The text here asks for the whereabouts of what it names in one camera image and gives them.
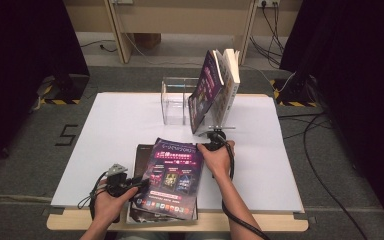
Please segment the brown cardboard box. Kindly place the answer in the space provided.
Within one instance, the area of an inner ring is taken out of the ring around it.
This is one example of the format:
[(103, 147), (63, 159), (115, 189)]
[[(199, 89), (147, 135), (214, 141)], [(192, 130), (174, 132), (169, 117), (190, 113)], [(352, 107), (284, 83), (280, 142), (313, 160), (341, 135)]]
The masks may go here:
[(161, 43), (160, 33), (135, 33), (135, 43), (143, 48), (152, 49)]

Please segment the purple magazine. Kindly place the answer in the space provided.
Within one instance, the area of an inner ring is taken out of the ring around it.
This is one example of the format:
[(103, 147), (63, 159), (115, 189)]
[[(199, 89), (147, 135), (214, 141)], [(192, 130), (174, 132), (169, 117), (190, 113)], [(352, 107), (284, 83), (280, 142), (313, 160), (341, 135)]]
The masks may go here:
[(195, 144), (158, 138), (142, 175), (149, 185), (134, 197), (132, 208), (180, 220), (195, 219), (203, 165)]
[(218, 51), (208, 50), (195, 90), (188, 97), (191, 131), (195, 134), (224, 86), (218, 63)]

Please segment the clear acrylic book rack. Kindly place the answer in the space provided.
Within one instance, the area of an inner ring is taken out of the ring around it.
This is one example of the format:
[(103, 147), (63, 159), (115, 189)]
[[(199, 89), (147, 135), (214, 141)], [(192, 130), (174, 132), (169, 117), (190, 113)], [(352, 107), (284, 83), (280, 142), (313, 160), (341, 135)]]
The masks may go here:
[(197, 78), (163, 78), (160, 103), (165, 125), (189, 124), (188, 98), (194, 92), (197, 82)]

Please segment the person's right hand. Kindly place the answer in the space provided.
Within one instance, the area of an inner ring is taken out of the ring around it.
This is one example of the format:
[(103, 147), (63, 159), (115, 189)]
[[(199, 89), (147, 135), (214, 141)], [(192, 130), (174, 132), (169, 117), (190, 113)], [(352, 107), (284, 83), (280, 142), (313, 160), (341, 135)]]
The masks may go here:
[(209, 151), (203, 144), (198, 144), (198, 150), (203, 154), (208, 169), (216, 180), (229, 180), (230, 176), (230, 154), (234, 154), (235, 142), (227, 141), (224, 146), (216, 151)]

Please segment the thick white picture-grid book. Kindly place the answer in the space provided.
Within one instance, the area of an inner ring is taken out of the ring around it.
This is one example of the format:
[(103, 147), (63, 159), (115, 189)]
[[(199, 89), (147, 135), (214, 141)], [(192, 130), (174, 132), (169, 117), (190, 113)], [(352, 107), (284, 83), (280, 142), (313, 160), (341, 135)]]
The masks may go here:
[(217, 127), (227, 128), (226, 122), (240, 85), (238, 65), (240, 52), (234, 49), (225, 49), (223, 53), (218, 50), (215, 50), (214, 53), (223, 87), (212, 106), (213, 120)]

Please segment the person's left hand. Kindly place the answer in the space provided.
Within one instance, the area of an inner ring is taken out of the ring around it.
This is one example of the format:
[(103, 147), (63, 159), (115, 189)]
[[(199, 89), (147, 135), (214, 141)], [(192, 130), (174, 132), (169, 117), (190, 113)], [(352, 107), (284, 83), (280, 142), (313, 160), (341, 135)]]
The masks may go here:
[(108, 192), (99, 190), (94, 205), (93, 224), (104, 227), (111, 225), (120, 216), (123, 206), (136, 195), (137, 191), (138, 188), (133, 187), (123, 195), (113, 197)]

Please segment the beige wooden desk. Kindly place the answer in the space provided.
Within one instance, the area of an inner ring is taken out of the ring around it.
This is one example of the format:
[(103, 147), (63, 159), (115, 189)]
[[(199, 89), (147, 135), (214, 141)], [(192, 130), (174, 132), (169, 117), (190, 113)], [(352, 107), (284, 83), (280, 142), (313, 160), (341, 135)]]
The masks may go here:
[(290, 35), (303, 0), (280, 0), (279, 7), (257, 7), (258, 0), (63, 0), (77, 32), (111, 32), (119, 61), (130, 61), (135, 33), (225, 35), (241, 52), (244, 62), (249, 38), (269, 36), (271, 28), (280, 37)]

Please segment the black stand base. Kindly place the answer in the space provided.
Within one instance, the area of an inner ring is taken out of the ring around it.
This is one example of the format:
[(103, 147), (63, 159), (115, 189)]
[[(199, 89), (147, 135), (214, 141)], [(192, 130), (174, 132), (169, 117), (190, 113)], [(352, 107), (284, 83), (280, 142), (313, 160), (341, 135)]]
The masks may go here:
[(61, 100), (78, 100), (83, 95), (84, 89), (88, 82), (88, 75), (63, 75), (55, 80), (55, 98)]
[(287, 102), (311, 102), (312, 94), (308, 86), (308, 76), (293, 76), (283, 93)]

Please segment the black tape floor mark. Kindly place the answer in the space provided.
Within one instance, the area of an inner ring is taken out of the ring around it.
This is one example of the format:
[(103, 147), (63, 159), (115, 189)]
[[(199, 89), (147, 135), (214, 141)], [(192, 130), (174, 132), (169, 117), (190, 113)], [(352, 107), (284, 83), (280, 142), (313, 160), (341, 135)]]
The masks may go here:
[(74, 143), (74, 140), (76, 138), (76, 135), (74, 133), (71, 133), (72, 129), (77, 128), (77, 124), (65, 124), (63, 127), (63, 130), (61, 131), (59, 135), (59, 142), (56, 142), (56, 146), (71, 146)]

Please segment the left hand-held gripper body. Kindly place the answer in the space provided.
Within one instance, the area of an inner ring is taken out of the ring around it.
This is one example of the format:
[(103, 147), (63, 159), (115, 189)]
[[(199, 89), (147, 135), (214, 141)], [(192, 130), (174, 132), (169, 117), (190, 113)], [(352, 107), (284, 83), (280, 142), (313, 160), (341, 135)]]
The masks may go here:
[(119, 197), (133, 187), (132, 180), (127, 177), (127, 168), (113, 164), (106, 174), (106, 191), (113, 197)]

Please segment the yellow black hazard tape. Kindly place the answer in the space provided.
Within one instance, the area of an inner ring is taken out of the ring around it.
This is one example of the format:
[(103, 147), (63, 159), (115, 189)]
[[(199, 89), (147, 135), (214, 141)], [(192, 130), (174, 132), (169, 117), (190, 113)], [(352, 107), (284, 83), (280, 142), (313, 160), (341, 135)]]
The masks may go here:
[(50, 85), (45, 89), (40, 103), (54, 105), (78, 104), (82, 94), (83, 91), (79, 88), (73, 88), (68, 92), (61, 92), (57, 86)]
[(294, 107), (316, 107), (316, 100), (314, 95), (312, 94), (311, 102), (287, 102), (285, 99), (285, 94), (283, 91), (286, 88), (286, 85), (290, 79), (273, 79), (270, 81), (271, 87), (273, 88), (273, 94), (275, 102), (278, 105), (282, 106), (294, 106)]

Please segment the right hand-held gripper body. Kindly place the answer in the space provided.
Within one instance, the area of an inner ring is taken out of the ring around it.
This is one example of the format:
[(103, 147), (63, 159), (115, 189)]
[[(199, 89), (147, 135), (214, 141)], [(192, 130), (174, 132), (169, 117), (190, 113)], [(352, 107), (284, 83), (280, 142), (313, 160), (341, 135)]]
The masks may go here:
[(225, 130), (225, 127), (210, 126), (209, 129), (204, 132), (204, 135), (210, 140), (209, 143), (204, 143), (207, 150), (216, 151), (222, 147), (226, 147), (227, 149), (232, 147), (232, 145), (228, 143)]

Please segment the black curtain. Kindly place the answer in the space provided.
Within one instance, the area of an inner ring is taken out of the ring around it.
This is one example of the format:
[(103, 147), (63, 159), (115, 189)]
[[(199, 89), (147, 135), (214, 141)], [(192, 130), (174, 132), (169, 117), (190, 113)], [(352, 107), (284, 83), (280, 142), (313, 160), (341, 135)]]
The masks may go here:
[(281, 66), (316, 78), (384, 208), (384, 0), (303, 0)]
[(63, 0), (0, 0), (0, 153), (45, 78), (88, 73)]

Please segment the dark magazine with portrait back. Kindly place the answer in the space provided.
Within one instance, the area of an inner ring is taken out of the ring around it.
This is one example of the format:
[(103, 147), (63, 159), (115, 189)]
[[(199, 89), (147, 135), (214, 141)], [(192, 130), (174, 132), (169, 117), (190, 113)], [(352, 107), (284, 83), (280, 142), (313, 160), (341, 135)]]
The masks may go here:
[[(153, 146), (140, 144), (136, 150), (136, 160), (134, 167), (134, 176), (142, 178), (144, 171), (147, 168), (147, 162), (150, 158)], [(173, 223), (178, 221), (194, 222), (198, 219), (197, 207), (196, 207), (196, 218), (193, 220), (180, 220), (173, 217), (169, 217), (161, 214), (154, 214), (144, 212), (132, 208), (133, 201), (129, 204), (127, 211), (127, 224), (162, 224), (162, 223)]]

